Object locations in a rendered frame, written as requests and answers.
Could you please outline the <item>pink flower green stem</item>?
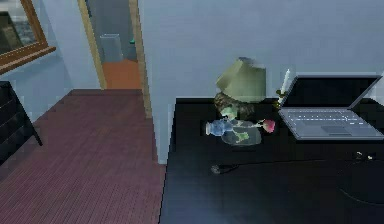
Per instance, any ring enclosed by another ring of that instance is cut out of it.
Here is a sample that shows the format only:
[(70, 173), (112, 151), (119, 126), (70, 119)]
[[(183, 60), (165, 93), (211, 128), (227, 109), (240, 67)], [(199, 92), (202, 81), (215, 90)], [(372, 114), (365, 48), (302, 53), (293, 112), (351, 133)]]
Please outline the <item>pink flower green stem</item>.
[(237, 143), (240, 143), (244, 140), (249, 140), (251, 132), (253, 130), (258, 130), (259, 128), (263, 128), (267, 133), (273, 133), (275, 130), (275, 122), (273, 120), (267, 119), (259, 120), (256, 123), (237, 120), (233, 124), (233, 132), (238, 138)]

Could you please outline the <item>wooden framed window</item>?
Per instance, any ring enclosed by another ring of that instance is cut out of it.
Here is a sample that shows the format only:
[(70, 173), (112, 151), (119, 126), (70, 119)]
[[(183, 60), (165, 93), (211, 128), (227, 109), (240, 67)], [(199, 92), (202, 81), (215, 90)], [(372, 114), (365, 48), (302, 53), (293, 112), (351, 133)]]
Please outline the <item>wooden framed window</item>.
[(0, 75), (55, 50), (32, 0), (0, 0)]

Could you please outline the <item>grey open laptop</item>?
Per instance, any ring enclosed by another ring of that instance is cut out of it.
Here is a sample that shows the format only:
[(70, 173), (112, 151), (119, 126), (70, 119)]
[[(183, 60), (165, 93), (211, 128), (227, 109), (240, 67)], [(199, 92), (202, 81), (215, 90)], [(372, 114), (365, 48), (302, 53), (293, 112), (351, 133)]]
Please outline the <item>grey open laptop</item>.
[(380, 75), (297, 75), (279, 115), (297, 140), (384, 140), (352, 108)]

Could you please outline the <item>black table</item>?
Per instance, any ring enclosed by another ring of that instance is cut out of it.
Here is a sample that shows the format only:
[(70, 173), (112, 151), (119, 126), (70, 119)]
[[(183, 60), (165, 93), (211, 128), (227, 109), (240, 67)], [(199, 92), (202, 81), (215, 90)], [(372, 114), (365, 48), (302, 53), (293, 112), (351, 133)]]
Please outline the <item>black table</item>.
[[(345, 196), (336, 171), (354, 161), (384, 162), (384, 141), (298, 141), (270, 100), (252, 120), (271, 119), (260, 144), (234, 147), (208, 136), (218, 118), (210, 99), (179, 99), (159, 224), (384, 224), (384, 205)], [(336, 160), (316, 166), (245, 166), (215, 175), (215, 164), (281, 160)]]

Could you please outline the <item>green shade table lamp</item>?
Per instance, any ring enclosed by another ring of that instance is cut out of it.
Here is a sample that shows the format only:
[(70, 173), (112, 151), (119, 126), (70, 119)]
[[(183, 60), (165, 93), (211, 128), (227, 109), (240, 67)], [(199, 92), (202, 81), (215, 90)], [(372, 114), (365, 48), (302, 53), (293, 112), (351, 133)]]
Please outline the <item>green shade table lamp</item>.
[(217, 79), (214, 105), (219, 113), (232, 111), (248, 119), (255, 105), (266, 98), (266, 67), (248, 57), (239, 57)]

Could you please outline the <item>grey bin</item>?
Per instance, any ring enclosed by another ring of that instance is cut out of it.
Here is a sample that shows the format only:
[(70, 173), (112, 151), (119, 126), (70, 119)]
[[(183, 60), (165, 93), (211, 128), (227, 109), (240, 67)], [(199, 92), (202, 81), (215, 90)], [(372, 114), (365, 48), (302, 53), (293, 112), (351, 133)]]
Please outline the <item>grey bin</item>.
[(100, 40), (105, 62), (120, 62), (123, 60), (124, 56), (119, 34), (103, 34), (100, 36)]

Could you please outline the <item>black chest of drawers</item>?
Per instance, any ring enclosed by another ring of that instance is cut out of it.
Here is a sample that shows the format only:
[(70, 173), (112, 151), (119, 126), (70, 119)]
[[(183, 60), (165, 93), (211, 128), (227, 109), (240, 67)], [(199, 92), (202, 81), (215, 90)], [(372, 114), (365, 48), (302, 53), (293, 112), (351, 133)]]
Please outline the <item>black chest of drawers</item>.
[(0, 81), (0, 166), (27, 140), (43, 145), (9, 81)]

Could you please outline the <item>white candle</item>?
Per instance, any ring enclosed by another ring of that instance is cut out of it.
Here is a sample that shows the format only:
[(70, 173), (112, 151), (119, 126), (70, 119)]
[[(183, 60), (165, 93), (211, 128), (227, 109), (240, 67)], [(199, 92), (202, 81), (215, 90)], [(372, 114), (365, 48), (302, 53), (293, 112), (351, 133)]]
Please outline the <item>white candle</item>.
[(281, 102), (285, 96), (285, 92), (287, 89), (287, 84), (288, 84), (288, 79), (289, 79), (290, 73), (291, 73), (290, 69), (287, 69), (281, 88), (279, 90), (276, 90), (276, 94), (278, 95), (278, 100), (277, 100), (276, 105), (278, 108), (280, 107)]

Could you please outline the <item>blue vase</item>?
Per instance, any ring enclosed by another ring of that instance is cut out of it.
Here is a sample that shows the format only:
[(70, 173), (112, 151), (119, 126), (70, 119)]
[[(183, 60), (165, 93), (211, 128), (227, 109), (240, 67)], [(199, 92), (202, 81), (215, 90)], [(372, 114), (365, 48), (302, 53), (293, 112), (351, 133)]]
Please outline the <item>blue vase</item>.
[(205, 132), (207, 135), (223, 136), (226, 132), (233, 130), (234, 126), (238, 124), (238, 120), (229, 120), (226, 118), (207, 122), (205, 125)]

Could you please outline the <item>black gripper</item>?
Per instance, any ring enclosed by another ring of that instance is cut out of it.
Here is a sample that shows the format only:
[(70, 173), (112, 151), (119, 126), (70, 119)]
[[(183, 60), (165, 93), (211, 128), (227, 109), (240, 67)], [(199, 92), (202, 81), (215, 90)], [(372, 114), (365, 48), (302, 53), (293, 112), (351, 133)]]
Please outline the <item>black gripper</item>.
[(384, 162), (346, 163), (336, 171), (336, 184), (350, 199), (369, 205), (384, 205)]

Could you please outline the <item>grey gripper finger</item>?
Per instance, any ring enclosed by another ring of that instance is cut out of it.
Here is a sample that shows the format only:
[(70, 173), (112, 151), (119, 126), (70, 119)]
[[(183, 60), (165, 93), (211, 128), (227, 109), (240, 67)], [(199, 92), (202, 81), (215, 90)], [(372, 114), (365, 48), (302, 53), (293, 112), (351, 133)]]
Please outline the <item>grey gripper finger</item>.
[(222, 175), (232, 172), (240, 167), (245, 166), (316, 166), (334, 164), (336, 160), (281, 160), (281, 161), (264, 161), (252, 163), (237, 163), (237, 164), (215, 164), (211, 166), (211, 172), (215, 175)]

